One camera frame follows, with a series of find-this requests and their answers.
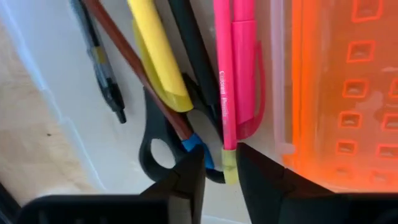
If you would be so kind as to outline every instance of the pen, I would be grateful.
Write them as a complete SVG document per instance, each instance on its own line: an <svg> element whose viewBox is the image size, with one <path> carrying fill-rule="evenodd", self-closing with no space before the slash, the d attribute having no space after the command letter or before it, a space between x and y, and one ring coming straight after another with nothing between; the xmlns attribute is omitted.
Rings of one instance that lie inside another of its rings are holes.
<svg viewBox="0 0 398 224"><path fill-rule="evenodd" d="M238 181L236 167L236 117L234 102L233 52L229 0L214 0L216 45L220 78L221 117L223 119L223 167L225 181Z"/></svg>
<svg viewBox="0 0 398 224"><path fill-rule="evenodd" d="M175 111L172 111L158 98L156 92L150 84L141 60L132 49L132 47L129 45L126 38L124 38L124 36L120 32L116 24L113 22L109 14L106 12L105 8L99 2L99 0L83 0L83 2L85 3L88 10L96 17L98 22L102 25L106 33L109 35L115 46L122 54L122 56L126 59L126 62L134 70L134 73L138 76L141 83L149 92L155 104L158 106L161 112L163 112L164 116L173 126L179 137L182 139L182 144L185 150L190 152L195 148L195 146L201 146L205 150L205 164L213 164L211 154L206 144L199 138L196 133L194 133L193 129L187 124L182 115ZM222 174L220 176L214 169L206 169L206 176L216 182L224 181Z"/></svg>
<svg viewBox="0 0 398 224"><path fill-rule="evenodd" d="M177 112L192 110L191 99L153 0L128 0L128 3L169 104L175 104L173 108L178 109Z"/></svg>
<svg viewBox="0 0 398 224"><path fill-rule="evenodd" d="M256 21L254 0L233 0L232 23L236 122L239 126L253 119L256 107L254 76Z"/></svg>
<svg viewBox="0 0 398 224"><path fill-rule="evenodd" d="M86 45L88 47L88 55L94 65L96 79L101 89L101 93L109 105L116 113L120 123L126 122L124 114L124 102L122 94L116 83L108 57L102 47L101 39L95 24L87 11L87 8L81 0L70 0L73 10L75 11L81 31L83 33Z"/></svg>
<svg viewBox="0 0 398 224"><path fill-rule="evenodd" d="M206 51L205 43L201 37L191 3L185 0L169 0L169 4L187 51L188 59L192 65L195 78L198 81L204 102L210 107L212 118L215 120L215 123L221 127L219 86Z"/></svg>

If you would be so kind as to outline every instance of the pink marker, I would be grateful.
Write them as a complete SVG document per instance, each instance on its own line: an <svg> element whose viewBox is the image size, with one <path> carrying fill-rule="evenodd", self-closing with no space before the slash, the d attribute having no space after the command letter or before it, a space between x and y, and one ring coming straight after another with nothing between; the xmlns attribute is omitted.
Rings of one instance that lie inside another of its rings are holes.
<svg viewBox="0 0 398 224"><path fill-rule="evenodd" d="M238 125L253 119L256 107L255 48L256 26L254 0L233 0L232 23L236 122Z"/></svg>
<svg viewBox="0 0 398 224"><path fill-rule="evenodd" d="M236 149L234 73L229 0L214 0L224 150Z"/></svg>

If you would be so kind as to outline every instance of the scissors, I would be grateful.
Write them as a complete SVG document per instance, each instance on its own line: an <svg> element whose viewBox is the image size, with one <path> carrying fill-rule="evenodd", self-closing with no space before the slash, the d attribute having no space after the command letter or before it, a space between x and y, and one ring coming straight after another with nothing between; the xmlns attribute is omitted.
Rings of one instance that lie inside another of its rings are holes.
<svg viewBox="0 0 398 224"><path fill-rule="evenodd" d="M170 150L176 155L176 160L178 160L183 154L193 150L195 146L202 146L205 150L206 176L214 182L225 183L223 173L214 169L214 163L211 159L211 155L206 144L204 144L200 137L193 132L192 127L187 122L186 116L182 116L181 114L172 111L164 102L160 100L148 79L146 70L144 69L140 58L129 45L126 38L124 38L102 4L98 0L83 0L83 2L85 3L87 9L103 26L105 32L109 35L115 46L118 48L122 56L126 59L127 63L135 71L135 74L144 85L148 109L147 118L159 119L148 119L147 126L155 127L158 130L154 128L146 129L144 134L146 137L145 139L161 139L165 141L169 145ZM145 142L147 141L143 141L143 146L140 150L139 157L141 158L141 153L143 155L146 154L147 156L145 156L143 159L140 159L140 163L143 165L144 172L146 172L146 174L152 180L159 180L164 177L167 169L156 163L155 159L150 153L150 142Z"/></svg>

